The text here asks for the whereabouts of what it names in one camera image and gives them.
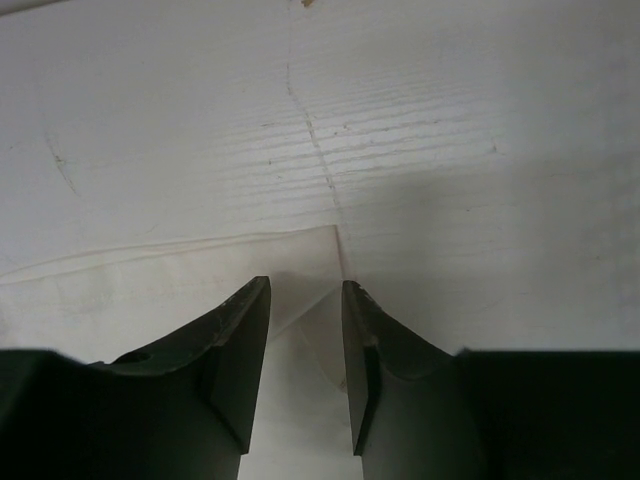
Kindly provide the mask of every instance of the white wooden surface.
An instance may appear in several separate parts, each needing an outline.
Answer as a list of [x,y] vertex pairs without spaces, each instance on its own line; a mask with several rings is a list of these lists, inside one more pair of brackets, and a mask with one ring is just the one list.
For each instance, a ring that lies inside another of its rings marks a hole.
[[436,344],[640,346],[634,0],[76,0],[0,18],[0,272],[336,224]]

